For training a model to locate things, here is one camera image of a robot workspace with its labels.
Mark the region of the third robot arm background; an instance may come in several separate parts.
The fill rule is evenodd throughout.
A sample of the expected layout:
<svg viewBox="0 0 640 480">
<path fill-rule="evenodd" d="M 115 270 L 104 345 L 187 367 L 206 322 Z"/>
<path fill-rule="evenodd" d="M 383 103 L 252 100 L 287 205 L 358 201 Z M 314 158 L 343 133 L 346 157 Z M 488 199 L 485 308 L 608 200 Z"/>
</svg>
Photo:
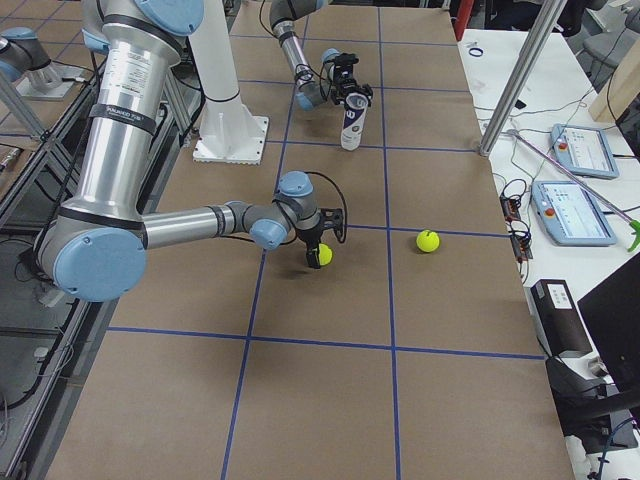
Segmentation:
<svg viewBox="0 0 640 480">
<path fill-rule="evenodd" d="M 18 93 L 35 100 L 60 101 L 75 84 L 84 84 L 83 68 L 55 63 L 36 33 L 27 27 L 1 32 L 1 73 Z"/>
</svg>

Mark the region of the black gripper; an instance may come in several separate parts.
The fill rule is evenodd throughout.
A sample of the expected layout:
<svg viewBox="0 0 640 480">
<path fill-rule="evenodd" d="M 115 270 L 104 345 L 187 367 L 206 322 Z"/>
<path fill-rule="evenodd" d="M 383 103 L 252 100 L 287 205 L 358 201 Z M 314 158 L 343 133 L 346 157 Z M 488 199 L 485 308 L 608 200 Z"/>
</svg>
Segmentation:
<svg viewBox="0 0 640 480">
<path fill-rule="evenodd" d="M 373 99 L 373 90 L 369 84 L 363 84 L 362 89 L 354 77 L 346 80 L 331 80 L 330 97 L 332 102 L 338 106 L 343 105 L 349 95 L 355 93 L 363 93 L 367 98 L 367 106 L 371 107 Z"/>
<path fill-rule="evenodd" d="M 321 237 L 323 234 L 323 225 L 317 224 L 309 229 L 299 229 L 298 237 L 303 241 L 308 248 L 305 256 L 307 265 L 312 269 L 320 269 L 320 247 Z"/>
</svg>

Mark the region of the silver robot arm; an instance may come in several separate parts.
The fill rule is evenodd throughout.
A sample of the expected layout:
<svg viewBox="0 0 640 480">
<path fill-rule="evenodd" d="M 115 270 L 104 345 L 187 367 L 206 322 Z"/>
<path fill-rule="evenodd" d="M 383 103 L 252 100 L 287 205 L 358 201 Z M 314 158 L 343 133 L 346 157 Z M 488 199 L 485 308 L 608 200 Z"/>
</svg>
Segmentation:
<svg viewBox="0 0 640 480">
<path fill-rule="evenodd" d="M 356 54 L 329 49 L 322 57 L 322 65 L 316 72 L 304 55 L 294 22 L 329 5 L 330 1 L 272 1 L 269 23 L 272 35 L 278 40 L 294 76 L 295 98 L 303 110 L 312 110 L 331 100 L 335 105 L 355 99 L 355 94 L 365 97 L 365 105 L 371 106 L 373 90 L 370 85 L 359 85 L 354 77 L 354 65 L 359 62 Z"/>
<path fill-rule="evenodd" d="M 87 46 L 106 53 L 75 195 L 40 236 L 41 269 L 61 290 L 104 302 L 141 279 L 150 249 L 246 233 L 273 250 L 295 232 L 318 267 L 321 212 L 307 174 L 279 181 L 266 206 L 231 201 L 174 213 L 137 210 L 156 114 L 170 69 L 190 47 L 205 94 L 199 158 L 255 162 L 268 121 L 239 96 L 223 6 L 218 1 L 86 1 Z"/>
</svg>

